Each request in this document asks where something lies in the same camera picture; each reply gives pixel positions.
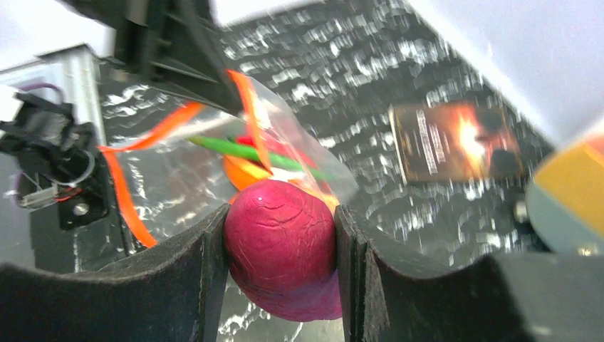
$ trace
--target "red ball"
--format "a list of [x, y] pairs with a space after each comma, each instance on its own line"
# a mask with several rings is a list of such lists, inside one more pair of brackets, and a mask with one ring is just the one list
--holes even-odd
[[226, 218], [231, 275], [250, 301], [289, 321], [342, 317], [335, 224], [323, 201], [262, 180], [239, 194]]

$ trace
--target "green straw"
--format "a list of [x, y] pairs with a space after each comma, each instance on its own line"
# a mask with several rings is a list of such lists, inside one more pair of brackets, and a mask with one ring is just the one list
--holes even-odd
[[[187, 140], [197, 146], [205, 147], [223, 155], [232, 155], [233, 157], [260, 162], [258, 151], [252, 146], [241, 145], [223, 139], [202, 137], [200, 135], [187, 138]], [[269, 160], [274, 167], [279, 167], [281, 169], [290, 171], [305, 171], [304, 167], [299, 162], [296, 162], [295, 160], [283, 155], [269, 152]], [[314, 177], [320, 180], [326, 179], [326, 175], [323, 172], [313, 169], [312, 167], [307, 168]]]

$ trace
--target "white wall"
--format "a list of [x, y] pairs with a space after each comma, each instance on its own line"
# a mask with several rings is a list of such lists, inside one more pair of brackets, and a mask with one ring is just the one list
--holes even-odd
[[[217, 23], [227, 26], [316, 0], [211, 1]], [[0, 0], [0, 70], [82, 42], [97, 55], [109, 56], [113, 30], [72, 13], [56, 0]]]
[[[226, 26], [317, 0], [212, 1]], [[555, 145], [604, 117], [603, 0], [407, 2]], [[111, 37], [55, 0], [0, 0], [0, 70], [82, 41], [106, 56]]]
[[604, 116], [604, 1], [407, 2], [556, 146]]

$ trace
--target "book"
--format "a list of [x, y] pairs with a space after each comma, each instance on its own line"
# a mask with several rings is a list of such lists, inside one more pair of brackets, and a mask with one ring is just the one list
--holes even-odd
[[403, 183], [467, 181], [526, 172], [501, 108], [466, 103], [389, 110]]

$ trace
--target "plastic bag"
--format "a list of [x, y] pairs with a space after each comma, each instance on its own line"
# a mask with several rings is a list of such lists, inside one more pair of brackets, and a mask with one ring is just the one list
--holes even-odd
[[[120, 212], [144, 246], [183, 232], [257, 180], [292, 182], [331, 209], [356, 191], [347, 167], [302, 129], [285, 101], [247, 76], [233, 71], [231, 76], [244, 102], [245, 121], [188, 103], [134, 141], [100, 147]], [[223, 157], [187, 140], [194, 136], [248, 137], [259, 162]]]

